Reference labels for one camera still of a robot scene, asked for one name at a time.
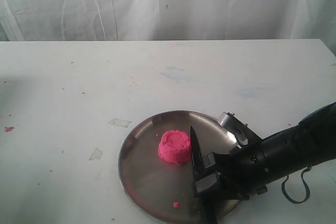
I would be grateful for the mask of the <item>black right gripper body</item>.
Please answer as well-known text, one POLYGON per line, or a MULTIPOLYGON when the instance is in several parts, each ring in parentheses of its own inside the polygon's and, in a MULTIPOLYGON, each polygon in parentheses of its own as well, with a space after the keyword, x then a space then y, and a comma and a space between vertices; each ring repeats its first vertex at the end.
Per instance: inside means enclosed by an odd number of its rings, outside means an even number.
POLYGON ((220 190, 224 200, 248 200, 267 192, 270 183, 268 140, 250 143, 228 154, 215 154, 220 190))

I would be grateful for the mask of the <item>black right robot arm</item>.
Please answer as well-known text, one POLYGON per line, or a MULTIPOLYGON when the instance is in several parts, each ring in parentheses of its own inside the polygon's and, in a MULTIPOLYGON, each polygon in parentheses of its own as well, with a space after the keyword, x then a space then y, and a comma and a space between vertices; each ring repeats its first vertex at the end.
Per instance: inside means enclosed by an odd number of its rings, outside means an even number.
POLYGON ((227 154, 203 156, 196 133, 190 129, 194 197, 248 200, 265 193, 268 184, 282 177, 298 170, 306 173, 335 159, 335 103, 264 139, 231 113, 223 113, 219 124, 238 143, 227 154))

